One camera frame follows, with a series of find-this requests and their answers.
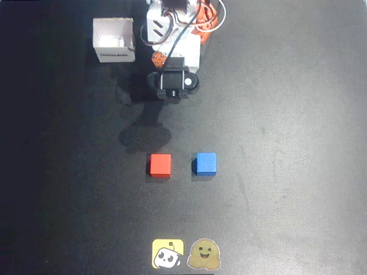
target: cable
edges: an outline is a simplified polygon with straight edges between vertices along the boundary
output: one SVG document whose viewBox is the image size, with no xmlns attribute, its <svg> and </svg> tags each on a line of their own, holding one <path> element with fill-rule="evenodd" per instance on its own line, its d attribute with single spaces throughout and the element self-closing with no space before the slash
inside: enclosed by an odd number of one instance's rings
<svg viewBox="0 0 367 275">
<path fill-rule="evenodd" d="M 214 11 L 213 11 L 213 9 L 210 7 L 210 6 L 208 6 L 207 4 L 204 4 L 204 3 L 202 3 L 202 5 L 205 7 L 205 8 L 207 8 L 208 10 L 210 10 L 211 12 L 212 12 L 212 14 L 214 14 Z M 205 26 L 205 25 L 207 25 L 207 24 L 209 24 L 209 23 L 212 23 L 216 18 L 217 18 L 217 14 L 215 15 L 215 16 L 213 16 L 211 19 L 209 19 L 208 21 L 205 21 L 205 22 L 203 22 L 203 23 L 191 23 L 190 24 L 190 26 Z M 174 17 L 175 17 L 175 19 L 179 22 L 179 23 L 181 23 L 181 24 L 185 24 L 185 25 L 187 25 L 188 23 L 186 23 L 186 22 L 182 22 L 179 18 L 178 18 L 178 14 L 177 14 L 177 12 L 174 10 Z"/>
<path fill-rule="evenodd" d="M 154 45 L 160 45 L 162 43 L 164 43 L 169 36 L 171 35 L 171 32 L 173 30 L 173 17 L 171 14 L 168 14 L 169 18 L 170 18 L 170 25 L 167 29 L 167 32 L 165 33 L 165 35 L 161 38 L 161 40 L 159 40 L 158 42 L 148 42 L 143 38 L 143 29 L 144 27 L 147 25 L 147 23 L 145 22 L 142 27 L 140 28 L 140 39 L 143 41 L 143 43 L 147 46 L 154 46 Z"/>
<path fill-rule="evenodd" d="M 195 15 L 193 16 L 193 18 L 190 20 L 190 22 L 184 27 L 184 29 L 180 32 L 180 34 L 178 35 L 178 37 L 176 38 L 176 40 L 174 41 L 174 43 L 173 43 L 173 46 L 172 46 L 172 48 L 171 48 L 171 51 L 169 52 L 169 54 L 168 54 L 168 56 L 167 56 L 167 59 L 166 59 L 166 61 L 165 61 L 165 63 L 163 64 L 163 67 L 162 67 L 162 69 L 161 69 L 161 71 L 160 71 L 160 73 L 159 73 L 159 79 L 161 78 L 161 76 L 162 76 L 162 73 L 163 73 L 163 71 L 165 70 L 165 67 L 166 67 L 166 65 L 167 65 L 167 63 L 168 63 L 168 60 L 171 58 L 171 55 L 172 55 L 172 53 L 173 53 L 173 51 L 174 51 L 174 49 L 176 48 L 176 46 L 177 46 L 177 44 L 178 44 L 178 42 L 179 42 L 179 40 L 181 39 L 181 37 L 183 36 L 183 34 L 186 32 L 186 30 L 190 27 L 190 24 L 192 23 L 192 22 L 194 22 L 194 20 L 197 18 L 197 16 L 199 15 L 199 13 L 200 13 L 200 10 L 201 10 L 201 0 L 198 0 L 199 1 L 199 7 L 198 7 L 198 9 L 197 9 L 197 11 L 196 11 L 196 13 L 195 13 Z"/>
<path fill-rule="evenodd" d="M 219 1 L 219 3 L 221 4 L 221 6 L 223 7 L 223 10 L 224 10 L 224 15 L 223 15 L 223 19 L 222 19 L 222 21 L 220 22 L 220 24 L 219 24 L 218 26 L 216 26 L 215 28 L 210 29 L 210 30 L 203 30 L 203 29 L 200 29 L 198 26 L 196 26 L 196 29 L 197 29 L 199 32 L 203 32 L 203 33 L 212 33 L 213 31 L 216 31 L 217 29 L 219 29 L 219 28 L 223 25 L 223 23 L 224 23 L 224 21 L 225 21 L 225 18 L 227 17 L 227 10 L 226 10 L 226 8 L 225 8 L 225 5 L 224 5 L 223 1 L 222 1 L 222 0 L 218 0 L 218 1 Z"/>
</svg>

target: sticker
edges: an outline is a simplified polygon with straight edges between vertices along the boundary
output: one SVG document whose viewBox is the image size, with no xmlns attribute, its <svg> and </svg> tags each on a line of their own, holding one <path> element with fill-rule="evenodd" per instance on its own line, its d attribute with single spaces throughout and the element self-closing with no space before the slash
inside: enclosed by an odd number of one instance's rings
<svg viewBox="0 0 367 275">
<path fill-rule="evenodd" d="M 153 242 L 151 264 L 154 268 L 179 266 L 184 255 L 184 242 L 180 239 L 156 239 Z"/>
<path fill-rule="evenodd" d="M 220 268 L 218 245 L 211 239 L 199 239 L 190 250 L 188 266 L 193 269 L 217 270 Z"/>
</svg>

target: open box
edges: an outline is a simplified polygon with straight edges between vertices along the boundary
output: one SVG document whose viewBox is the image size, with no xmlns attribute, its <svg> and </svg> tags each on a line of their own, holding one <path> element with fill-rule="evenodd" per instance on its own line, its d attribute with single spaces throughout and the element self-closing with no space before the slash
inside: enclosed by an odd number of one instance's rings
<svg viewBox="0 0 367 275">
<path fill-rule="evenodd" d="M 100 62 L 134 62 L 132 18 L 94 18 L 93 48 Z"/>
</svg>

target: hugging face emoji sticker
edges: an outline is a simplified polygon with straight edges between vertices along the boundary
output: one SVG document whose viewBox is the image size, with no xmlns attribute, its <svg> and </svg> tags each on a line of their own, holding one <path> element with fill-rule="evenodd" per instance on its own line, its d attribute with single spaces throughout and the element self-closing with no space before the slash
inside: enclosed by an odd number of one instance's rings
<svg viewBox="0 0 367 275">
<path fill-rule="evenodd" d="M 194 269 L 216 270 L 220 268 L 219 256 L 219 247 L 214 241 L 199 239 L 191 247 L 188 266 Z"/>
</svg>

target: dark tabletop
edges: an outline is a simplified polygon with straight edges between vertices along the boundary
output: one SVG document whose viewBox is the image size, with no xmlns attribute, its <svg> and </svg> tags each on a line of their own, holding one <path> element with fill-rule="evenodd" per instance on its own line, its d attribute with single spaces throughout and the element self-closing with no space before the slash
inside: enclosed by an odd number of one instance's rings
<svg viewBox="0 0 367 275">
<path fill-rule="evenodd" d="M 164 274 L 367 274 L 364 2 L 225 4 L 200 90 L 164 105 L 138 41 L 135 64 L 91 48 L 93 17 L 137 26 L 145 1 L 0 3 L 0 274 L 157 274 L 161 238 L 185 244 Z M 196 152 L 217 154 L 214 178 L 193 175 Z M 147 176 L 152 153 L 172 155 L 171 179 Z M 187 267 L 200 238 L 218 244 L 218 271 Z"/>
</svg>

